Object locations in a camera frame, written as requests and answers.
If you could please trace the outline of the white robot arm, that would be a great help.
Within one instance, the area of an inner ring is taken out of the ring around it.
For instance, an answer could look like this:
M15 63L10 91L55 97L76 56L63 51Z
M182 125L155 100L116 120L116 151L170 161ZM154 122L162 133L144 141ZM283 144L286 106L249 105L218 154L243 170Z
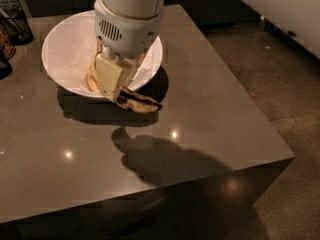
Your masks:
M95 35L106 57L135 58L156 39L165 0L96 0ZM241 0L320 56L320 0Z

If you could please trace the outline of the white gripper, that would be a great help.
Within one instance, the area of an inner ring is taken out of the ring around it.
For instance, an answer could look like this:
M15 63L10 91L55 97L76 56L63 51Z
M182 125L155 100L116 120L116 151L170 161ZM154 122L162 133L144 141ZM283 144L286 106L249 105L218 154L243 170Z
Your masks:
M128 87L133 81L146 51L157 38L162 14L150 19L127 18L113 12L103 0L96 0L94 9L95 35L104 47L109 47L97 49L96 83L100 93L114 102L119 86ZM118 54L125 58L120 60Z

